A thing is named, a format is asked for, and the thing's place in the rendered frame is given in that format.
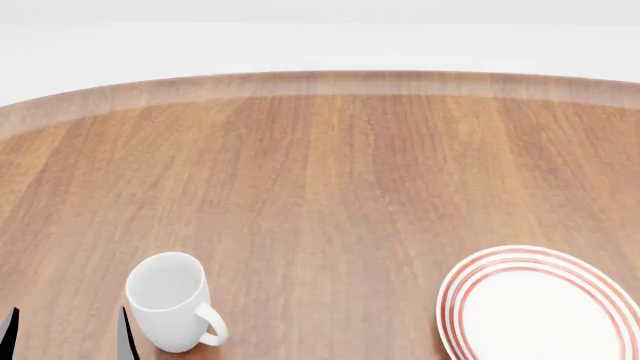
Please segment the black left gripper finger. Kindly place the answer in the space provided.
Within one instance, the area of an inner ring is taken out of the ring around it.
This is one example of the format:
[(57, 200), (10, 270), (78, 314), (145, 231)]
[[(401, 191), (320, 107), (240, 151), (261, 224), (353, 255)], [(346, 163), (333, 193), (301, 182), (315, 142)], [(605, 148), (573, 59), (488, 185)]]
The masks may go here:
[(18, 308), (12, 308), (0, 323), (0, 360), (12, 360), (19, 329)]
[(120, 308), (118, 317), (117, 360), (140, 360), (124, 307)]

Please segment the white ceramic mug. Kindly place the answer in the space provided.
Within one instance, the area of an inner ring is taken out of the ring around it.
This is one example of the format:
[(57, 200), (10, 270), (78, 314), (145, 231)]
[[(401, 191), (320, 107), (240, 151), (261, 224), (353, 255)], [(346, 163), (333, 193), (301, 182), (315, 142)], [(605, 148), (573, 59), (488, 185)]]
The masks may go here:
[(160, 350), (184, 353), (228, 339), (226, 323), (211, 306), (204, 268), (190, 254), (148, 257), (128, 276), (125, 293), (139, 328)]

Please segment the white plate with red rings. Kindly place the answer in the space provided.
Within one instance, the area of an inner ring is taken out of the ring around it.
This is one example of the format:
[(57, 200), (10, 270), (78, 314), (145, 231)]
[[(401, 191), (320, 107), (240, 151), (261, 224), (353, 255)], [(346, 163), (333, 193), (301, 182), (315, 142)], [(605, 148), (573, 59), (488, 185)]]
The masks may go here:
[(640, 360), (640, 307), (568, 254), (478, 251), (440, 286), (436, 326), (451, 360)]

